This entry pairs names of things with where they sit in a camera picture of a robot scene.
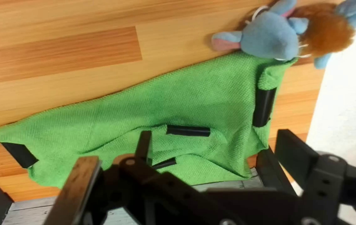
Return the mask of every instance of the stuffed animal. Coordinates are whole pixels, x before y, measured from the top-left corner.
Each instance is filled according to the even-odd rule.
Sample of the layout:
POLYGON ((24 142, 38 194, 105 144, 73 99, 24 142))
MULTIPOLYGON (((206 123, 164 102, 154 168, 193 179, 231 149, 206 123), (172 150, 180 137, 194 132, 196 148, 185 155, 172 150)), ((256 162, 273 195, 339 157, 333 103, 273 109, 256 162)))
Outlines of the stuffed animal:
POLYGON ((312 57, 317 69, 332 53, 352 44, 356 29, 356 0, 294 8, 296 0, 279 0, 269 10, 260 7, 242 31, 212 37, 214 50, 241 49, 262 58, 291 60, 312 57))

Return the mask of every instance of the toy's pink ear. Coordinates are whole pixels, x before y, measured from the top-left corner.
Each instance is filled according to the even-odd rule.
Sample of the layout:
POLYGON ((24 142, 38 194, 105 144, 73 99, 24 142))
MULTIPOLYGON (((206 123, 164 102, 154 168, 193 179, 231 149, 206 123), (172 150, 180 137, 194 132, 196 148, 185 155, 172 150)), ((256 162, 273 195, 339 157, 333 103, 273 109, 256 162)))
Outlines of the toy's pink ear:
POLYGON ((240 49, 242 31, 221 32, 213 35, 211 45, 216 51, 240 49))
POLYGON ((222 40, 219 38, 214 38, 211 40, 211 45, 216 51, 226 51, 232 49, 240 49, 240 43, 231 42, 228 40, 222 40))

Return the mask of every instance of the white wall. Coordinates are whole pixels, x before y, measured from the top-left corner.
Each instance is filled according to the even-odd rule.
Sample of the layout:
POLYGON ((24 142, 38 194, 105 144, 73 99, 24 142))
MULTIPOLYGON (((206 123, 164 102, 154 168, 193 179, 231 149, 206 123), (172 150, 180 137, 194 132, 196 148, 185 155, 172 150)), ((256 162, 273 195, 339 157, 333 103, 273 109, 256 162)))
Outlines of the white wall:
MULTIPOLYGON (((356 37, 351 47, 328 63, 307 143, 356 166, 356 37)), ((341 206, 339 216, 356 225, 356 212, 341 206)))

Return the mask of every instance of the green cloth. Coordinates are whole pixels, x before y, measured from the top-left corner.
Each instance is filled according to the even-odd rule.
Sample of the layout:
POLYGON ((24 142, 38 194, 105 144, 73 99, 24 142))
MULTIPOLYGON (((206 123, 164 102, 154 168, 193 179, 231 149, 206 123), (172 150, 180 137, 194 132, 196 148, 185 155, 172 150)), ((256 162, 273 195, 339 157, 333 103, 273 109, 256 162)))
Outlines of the green cloth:
POLYGON ((39 159, 29 176, 45 186, 62 187, 82 156, 97 155, 109 168, 135 151, 143 130, 153 134, 154 164, 176 157, 161 172, 190 185, 249 178, 246 158, 268 148, 269 124, 252 127, 256 86, 278 87, 293 63, 232 53, 2 126, 0 142, 24 144, 39 159), (211 135, 166 134, 167 124, 210 127, 211 135))

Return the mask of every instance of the screw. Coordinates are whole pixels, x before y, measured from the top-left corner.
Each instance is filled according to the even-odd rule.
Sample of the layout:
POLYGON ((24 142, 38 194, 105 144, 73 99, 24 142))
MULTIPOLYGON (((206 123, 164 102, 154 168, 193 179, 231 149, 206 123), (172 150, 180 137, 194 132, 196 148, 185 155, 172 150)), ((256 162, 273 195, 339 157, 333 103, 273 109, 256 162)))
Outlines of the screw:
POLYGON ((339 158, 336 157, 336 156, 331 155, 331 156, 329 156, 328 158, 329 158, 330 160, 332 160, 332 161, 339 162, 339 158))
POLYGON ((302 225, 321 225, 318 220, 312 217, 304 217, 302 218, 302 225))
POLYGON ((222 219, 219 225, 236 225, 236 222, 232 219, 222 219))
POLYGON ((135 164, 135 160, 134 159, 128 159, 126 162, 126 165, 131 166, 135 164))

